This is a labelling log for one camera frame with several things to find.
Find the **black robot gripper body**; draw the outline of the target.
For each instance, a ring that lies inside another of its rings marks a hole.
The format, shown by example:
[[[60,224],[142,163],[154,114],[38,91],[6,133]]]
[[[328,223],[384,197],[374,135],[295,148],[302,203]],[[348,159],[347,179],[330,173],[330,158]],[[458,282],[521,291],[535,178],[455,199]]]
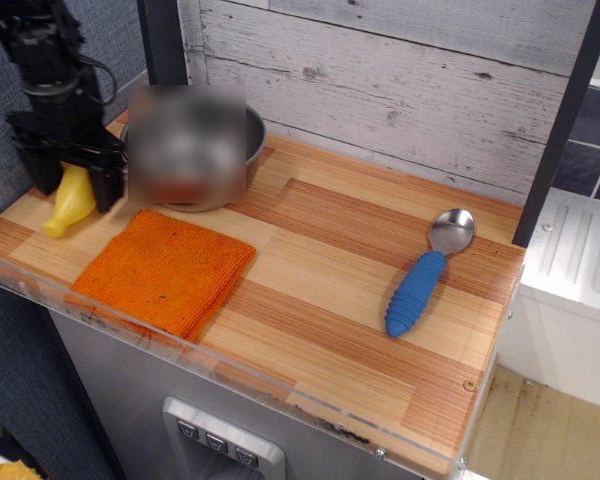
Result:
[[[57,148],[61,162],[123,171],[122,143],[103,125],[105,101],[96,84],[28,86],[25,93],[29,108],[6,114],[17,152],[19,147]]]

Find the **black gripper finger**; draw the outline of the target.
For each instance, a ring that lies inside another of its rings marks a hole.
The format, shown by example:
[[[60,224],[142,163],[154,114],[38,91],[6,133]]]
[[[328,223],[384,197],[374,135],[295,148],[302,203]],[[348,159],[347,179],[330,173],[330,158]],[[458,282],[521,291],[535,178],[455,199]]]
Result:
[[[59,187],[63,177],[60,149],[19,147],[18,154],[25,170],[42,194],[48,196]]]
[[[107,213],[124,194],[124,178],[118,166],[92,165],[89,179],[99,213]]]

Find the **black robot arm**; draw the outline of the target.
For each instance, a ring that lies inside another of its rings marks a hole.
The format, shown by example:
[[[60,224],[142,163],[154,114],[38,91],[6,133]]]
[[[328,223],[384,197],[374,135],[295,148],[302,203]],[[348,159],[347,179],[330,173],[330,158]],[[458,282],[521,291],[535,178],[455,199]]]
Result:
[[[31,105],[6,120],[43,194],[59,187],[69,163],[86,170],[97,209],[106,213],[124,192],[124,145],[103,124],[107,102],[95,73],[101,64],[81,54],[79,27],[62,1],[0,1],[0,42]]]

